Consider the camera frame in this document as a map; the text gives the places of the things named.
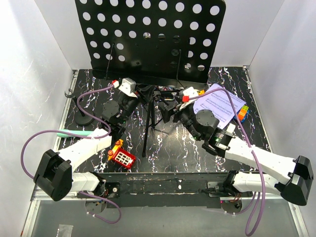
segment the gray floor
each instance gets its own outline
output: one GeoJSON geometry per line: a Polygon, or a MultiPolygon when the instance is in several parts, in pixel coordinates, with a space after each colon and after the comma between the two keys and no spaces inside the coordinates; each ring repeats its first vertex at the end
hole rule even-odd
{"type": "MultiPolygon", "coordinates": [[[[72,237],[245,236],[250,211],[233,217],[215,212],[220,209],[212,210],[204,207],[129,207],[122,209],[122,219],[117,224],[110,225],[87,215],[82,200],[41,201],[32,237],[56,237],[60,224],[74,226],[72,237]]],[[[105,209],[101,216],[114,220],[118,212],[105,209]]],[[[266,200],[263,218],[253,236],[298,236],[286,201],[266,200]]]]}

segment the red and yellow toy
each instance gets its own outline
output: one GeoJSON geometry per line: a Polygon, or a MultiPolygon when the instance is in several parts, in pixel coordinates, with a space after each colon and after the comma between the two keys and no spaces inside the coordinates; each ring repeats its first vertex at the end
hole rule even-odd
{"type": "Polygon", "coordinates": [[[122,145],[123,140],[121,139],[115,142],[113,149],[108,151],[108,160],[112,159],[121,166],[130,169],[136,161],[136,157],[123,150],[122,145]]]}

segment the yellow object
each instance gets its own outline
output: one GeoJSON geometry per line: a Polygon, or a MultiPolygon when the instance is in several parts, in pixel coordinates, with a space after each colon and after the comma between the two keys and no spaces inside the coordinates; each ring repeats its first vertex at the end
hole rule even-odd
{"type": "Polygon", "coordinates": [[[118,148],[123,146],[123,140],[119,139],[118,141],[115,142],[115,146],[113,147],[112,150],[108,151],[108,160],[111,160],[115,152],[118,150],[118,148]]]}
{"type": "Polygon", "coordinates": [[[198,95],[203,95],[205,93],[205,91],[204,90],[200,90],[197,93],[198,93],[198,95]]]}

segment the robotic arm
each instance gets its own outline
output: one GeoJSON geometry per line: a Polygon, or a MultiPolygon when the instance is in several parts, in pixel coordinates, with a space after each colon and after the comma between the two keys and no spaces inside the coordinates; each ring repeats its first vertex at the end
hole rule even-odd
{"type": "MultiPolygon", "coordinates": [[[[95,173],[74,173],[84,161],[102,149],[110,147],[124,133],[119,124],[128,120],[139,103],[146,103],[153,95],[154,87],[145,86],[135,89],[135,82],[123,79],[119,88],[124,98],[119,104],[109,101],[104,105],[102,119],[106,120],[112,132],[102,139],[82,139],[68,148],[44,153],[34,182],[54,201],[61,200],[68,192],[89,191],[96,196],[105,192],[105,180],[95,173]]],[[[184,97],[194,97],[197,92],[189,87],[174,93],[177,103],[166,105],[159,103],[164,122],[174,115],[174,122],[180,121],[196,140],[204,140],[202,147],[214,156],[240,161],[257,168],[252,151],[257,155],[265,173],[266,192],[281,195],[285,200],[306,205],[314,179],[310,160],[299,156],[297,159],[278,156],[255,146],[251,148],[234,135],[235,126],[230,124],[226,131],[217,127],[219,120],[210,110],[193,111],[193,100],[185,101],[184,97]]],[[[97,128],[90,136],[102,136],[107,132],[97,128]]],[[[214,192],[235,196],[247,191],[260,192],[261,179],[258,173],[230,171],[226,180],[214,188],[214,192]]]]}

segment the paper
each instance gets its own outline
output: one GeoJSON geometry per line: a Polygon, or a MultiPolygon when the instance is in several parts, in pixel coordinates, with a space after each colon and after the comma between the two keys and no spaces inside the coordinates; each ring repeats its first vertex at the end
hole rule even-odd
{"type": "MultiPolygon", "coordinates": [[[[218,84],[213,84],[206,92],[214,90],[217,88],[222,88],[218,84]]],[[[242,108],[246,102],[239,99],[237,96],[229,92],[236,112],[242,108]]],[[[228,100],[227,94],[224,91],[216,91],[205,95],[197,99],[193,105],[194,113],[196,114],[200,110],[210,110],[213,112],[216,118],[219,119],[218,127],[223,129],[234,117],[234,112],[231,103],[228,100]]]]}

